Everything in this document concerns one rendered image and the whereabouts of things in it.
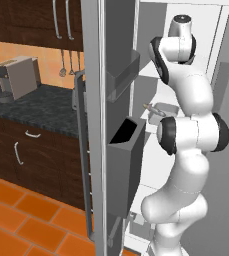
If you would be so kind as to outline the tan fish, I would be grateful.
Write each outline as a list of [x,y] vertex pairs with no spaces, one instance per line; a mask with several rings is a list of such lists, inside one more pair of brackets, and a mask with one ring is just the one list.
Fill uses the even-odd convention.
[[158,115],[158,116],[161,116],[161,117],[165,117],[165,116],[166,116],[166,114],[165,114],[163,111],[154,108],[154,107],[152,106],[152,104],[143,104],[143,107],[144,107],[145,109],[147,109],[147,110],[153,112],[154,114],[156,114],[156,115]]

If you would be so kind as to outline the grey food container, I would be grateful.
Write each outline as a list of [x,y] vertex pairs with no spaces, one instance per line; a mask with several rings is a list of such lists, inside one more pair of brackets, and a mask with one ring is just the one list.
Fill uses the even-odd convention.
[[148,122],[152,125],[158,125],[165,117],[176,117],[179,112],[178,106],[163,102],[156,103],[152,108],[158,111],[158,114],[154,111],[150,111],[148,114]]

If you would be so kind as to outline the grey fridge door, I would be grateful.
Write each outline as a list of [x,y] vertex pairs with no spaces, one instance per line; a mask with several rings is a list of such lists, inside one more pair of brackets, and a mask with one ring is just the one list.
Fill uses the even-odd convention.
[[139,0],[81,0],[96,256],[122,256],[125,221],[107,211],[107,145],[131,114],[131,84],[107,100],[107,72],[135,50]]
[[[229,18],[213,80],[214,111],[229,127]],[[208,213],[186,230],[182,246],[189,256],[229,256],[229,144],[207,158],[210,172],[202,194],[209,205]]]

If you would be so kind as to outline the tall grey door bin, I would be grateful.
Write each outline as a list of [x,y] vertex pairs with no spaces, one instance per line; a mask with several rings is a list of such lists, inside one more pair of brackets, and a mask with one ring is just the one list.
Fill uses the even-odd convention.
[[127,117],[107,145],[107,211],[126,218],[140,182],[146,122]]

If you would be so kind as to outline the small grey door bin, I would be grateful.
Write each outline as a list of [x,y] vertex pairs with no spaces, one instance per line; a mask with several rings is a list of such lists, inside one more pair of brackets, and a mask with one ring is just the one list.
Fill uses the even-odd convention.
[[139,73],[140,54],[133,50],[126,65],[107,72],[107,100],[115,102]]

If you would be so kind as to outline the white fridge interior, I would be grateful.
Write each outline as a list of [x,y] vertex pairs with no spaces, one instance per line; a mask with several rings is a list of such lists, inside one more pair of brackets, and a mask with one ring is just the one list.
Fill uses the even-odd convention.
[[[229,15],[229,0],[142,0],[142,2],[146,7],[158,3],[164,3],[167,6],[164,29],[162,32],[152,32],[150,41],[155,37],[168,35],[174,16],[186,14],[191,17],[191,32],[196,39],[195,57],[192,65],[206,74],[211,85],[214,65]],[[180,108],[175,92],[161,81],[151,58],[141,66],[140,74],[144,78],[156,80],[157,88],[150,98],[151,104],[163,102],[176,105],[179,107],[176,117],[182,118],[184,113]],[[148,242],[142,249],[143,256],[148,256],[147,248],[153,239],[155,226],[144,219],[141,212],[142,201],[166,183],[175,161],[175,157],[167,154],[159,145],[157,127],[158,125],[147,125],[146,127],[150,136],[143,150],[140,185],[134,201],[135,209],[142,220],[143,232],[141,236]]]

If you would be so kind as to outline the hanging metal ladle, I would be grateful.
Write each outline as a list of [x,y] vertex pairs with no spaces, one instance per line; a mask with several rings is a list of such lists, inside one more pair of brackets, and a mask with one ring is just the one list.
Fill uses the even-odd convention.
[[61,52],[62,68],[60,69],[59,75],[61,77],[65,77],[66,76],[66,68],[65,68],[64,50],[60,49],[60,52]]

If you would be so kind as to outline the dark wood base cupboards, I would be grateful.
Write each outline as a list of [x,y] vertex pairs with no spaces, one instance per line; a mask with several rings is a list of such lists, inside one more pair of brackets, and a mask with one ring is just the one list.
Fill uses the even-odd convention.
[[[25,135],[41,134],[39,138]],[[14,144],[18,144],[17,162]],[[84,209],[79,140],[0,118],[0,178]]]

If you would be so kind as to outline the grey coffee machine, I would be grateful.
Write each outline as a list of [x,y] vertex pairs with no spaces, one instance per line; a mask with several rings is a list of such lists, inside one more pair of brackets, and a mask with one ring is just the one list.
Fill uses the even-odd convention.
[[17,56],[0,63],[0,102],[10,103],[41,84],[38,58]]

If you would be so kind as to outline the dark wood wall cupboards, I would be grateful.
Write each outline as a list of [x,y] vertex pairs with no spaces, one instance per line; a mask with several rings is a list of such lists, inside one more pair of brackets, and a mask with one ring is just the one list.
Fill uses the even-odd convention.
[[0,0],[0,42],[83,51],[81,1],[69,0],[69,40],[65,0],[56,0],[59,33],[56,37],[52,0]]

